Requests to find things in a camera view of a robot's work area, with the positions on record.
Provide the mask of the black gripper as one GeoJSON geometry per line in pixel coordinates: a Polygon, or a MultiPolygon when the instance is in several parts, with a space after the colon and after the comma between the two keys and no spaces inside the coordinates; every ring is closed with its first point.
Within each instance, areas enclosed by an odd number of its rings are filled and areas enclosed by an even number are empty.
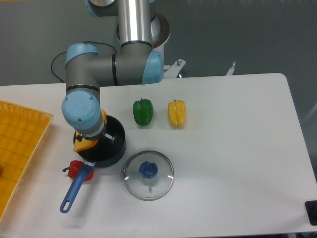
{"type": "Polygon", "coordinates": [[[75,139],[78,141],[86,140],[100,140],[100,139],[109,139],[110,141],[114,141],[114,136],[110,135],[104,126],[102,129],[98,129],[96,132],[91,134],[82,134],[79,132],[75,132],[75,139]]]}

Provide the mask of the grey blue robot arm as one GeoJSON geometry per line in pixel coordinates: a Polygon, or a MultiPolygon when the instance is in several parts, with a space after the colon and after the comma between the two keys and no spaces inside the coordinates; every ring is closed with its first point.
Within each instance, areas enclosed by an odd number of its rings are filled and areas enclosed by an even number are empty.
{"type": "Polygon", "coordinates": [[[95,46],[85,43],[67,49],[62,113],[77,131],[77,140],[97,140],[106,135],[100,88],[159,83],[164,64],[161,53],[153,49],[153,0],[88,0],[85,5],[92,16],[118,17],[120,51],[100,55],[95,46]]]}

